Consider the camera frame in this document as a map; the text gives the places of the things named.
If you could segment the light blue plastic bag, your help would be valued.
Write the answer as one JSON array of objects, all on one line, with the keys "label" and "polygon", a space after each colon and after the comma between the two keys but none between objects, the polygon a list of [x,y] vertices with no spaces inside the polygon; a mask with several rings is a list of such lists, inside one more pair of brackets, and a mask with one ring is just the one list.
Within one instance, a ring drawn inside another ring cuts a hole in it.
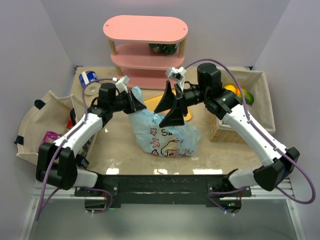
[{"label": "light blue plastic bag", "polygon": [[[145,105],[142,90],[137,86],[132,90],[140,91],[140,102]],[[159,127],[168,112],[154,113],[146,108],[129,114],[137,144],[144,152],[165,158],[196,154],[201,135],[195,126],[185,122],[182,126]]]}]

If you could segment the red snack packet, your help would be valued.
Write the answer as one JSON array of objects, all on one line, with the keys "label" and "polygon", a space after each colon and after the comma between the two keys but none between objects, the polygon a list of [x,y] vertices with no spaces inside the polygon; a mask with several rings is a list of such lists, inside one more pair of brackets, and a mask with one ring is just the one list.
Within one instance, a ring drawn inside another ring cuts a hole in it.
[{"label": "red snack packet", "polygon": [[71,120],[69,120],[65,128],[67,130],[70,130],[72,127],[73,127],[73,122]]}]

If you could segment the beige canvas tote bag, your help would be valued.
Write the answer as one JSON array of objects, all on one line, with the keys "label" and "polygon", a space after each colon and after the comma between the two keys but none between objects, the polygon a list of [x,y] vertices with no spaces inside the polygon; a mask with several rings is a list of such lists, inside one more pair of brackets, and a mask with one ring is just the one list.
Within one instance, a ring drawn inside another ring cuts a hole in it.
[{"label": "beige canvas tote bag", "polygon": [[83,102],[75,95],[58,97],[53,91],[34,101],[32,108],[24,116],[15,140],[17,156],[37,165],[39,147],[47,132],[63,134],[67,123],[75,113],[79,121],[84,115]]}]

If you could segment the purple snack packet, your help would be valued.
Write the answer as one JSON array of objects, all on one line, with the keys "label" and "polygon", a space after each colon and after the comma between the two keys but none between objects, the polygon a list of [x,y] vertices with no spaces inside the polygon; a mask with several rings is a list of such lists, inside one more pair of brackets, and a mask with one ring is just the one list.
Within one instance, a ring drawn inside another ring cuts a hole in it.
[{"label": "purple snack packet", "polygon": [[53,132],[53,131],[47,131],[41,141],[41,145],[43,143],[53,143],[55,140],[59,139],[60,137],[62,136],[62,134],[60,133],[56,133],[56,132]]}]

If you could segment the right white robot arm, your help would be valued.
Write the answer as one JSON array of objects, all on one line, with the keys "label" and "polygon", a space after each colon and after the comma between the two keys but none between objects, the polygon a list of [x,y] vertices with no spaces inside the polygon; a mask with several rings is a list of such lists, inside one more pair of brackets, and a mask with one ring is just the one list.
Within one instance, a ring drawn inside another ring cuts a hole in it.
[{"label": "right white robot arm", "polygon": [[221,71],[212,63],[197,67],[197,84],[184,88],[186,70],[170,67],[166,76],[176,83],[166,82],[164,94],[155,108],[155,113],[168,111],[160,128],[183,126],[188,107],[204,103],[206,109],[219,120],[233,128],[254,150],[261,166],[256,169],[236,169],[224,181],[234,189],[260,186],[272,191],[293,171],[293,160],[297,162],[300,153],[287,148],[275,140],[245,109],[243,101],[230,90],[223,88]]}]

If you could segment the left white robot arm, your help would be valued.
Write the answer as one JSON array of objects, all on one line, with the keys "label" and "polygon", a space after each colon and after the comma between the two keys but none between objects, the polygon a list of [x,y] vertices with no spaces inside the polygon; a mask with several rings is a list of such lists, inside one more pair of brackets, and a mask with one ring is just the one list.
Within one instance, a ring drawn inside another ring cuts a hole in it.
[{"label": "left white robot arm", "polygon": [[94,187],[98,174],[79,169],[77,154],[112,119],[114,113],[132,114],[144,109],[142,91],[138,87],[120,91],[114,83],[103,83],[96,101],[85,110],[83,117],[71,130],[53,143],[40,145],[36,180],[63,190]]}]

